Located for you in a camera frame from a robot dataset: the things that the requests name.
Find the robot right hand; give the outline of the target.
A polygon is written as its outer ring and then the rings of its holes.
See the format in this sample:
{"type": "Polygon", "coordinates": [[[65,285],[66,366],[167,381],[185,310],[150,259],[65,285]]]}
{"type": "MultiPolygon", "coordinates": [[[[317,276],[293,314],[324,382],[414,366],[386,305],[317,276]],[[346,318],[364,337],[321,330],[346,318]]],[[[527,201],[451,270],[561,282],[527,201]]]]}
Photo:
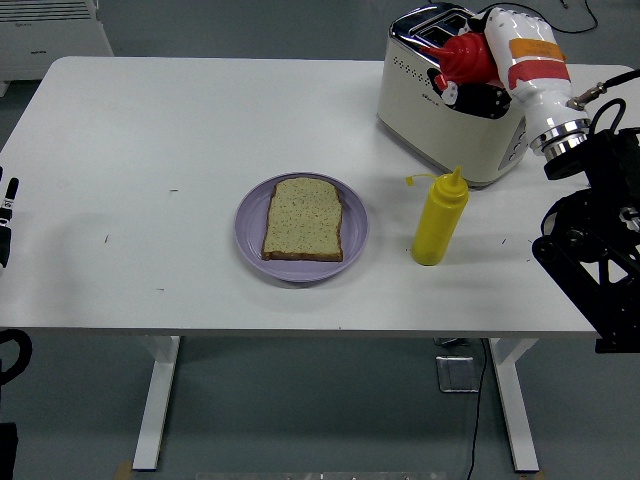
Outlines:
{"type": "Polygon", "coordinates": [[[586,113],[569,105],[573,89],[564,54],[542,19],[494,7],[467,21],[441,47],[421,51],[439,63],[439,88],[503,88],[526,119],[530,142],[573,134],[588,126],[586,113]]]}

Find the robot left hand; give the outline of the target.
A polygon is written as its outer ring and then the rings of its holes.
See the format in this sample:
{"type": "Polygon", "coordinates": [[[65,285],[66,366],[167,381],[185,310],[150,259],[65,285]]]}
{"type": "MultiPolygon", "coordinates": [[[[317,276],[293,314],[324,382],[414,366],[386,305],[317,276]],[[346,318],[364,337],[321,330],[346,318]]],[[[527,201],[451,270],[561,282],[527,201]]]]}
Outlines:
{"type": "Polygon", "coordinates": [[[19,179],[12,177],[9,180],[4,197],[1,199],[1,240],[0,240],[0,261],[1,273],[7,268],[11,253],[12,231],[10,222],[13,216],[13,204],[19,188],[19,179]]]}

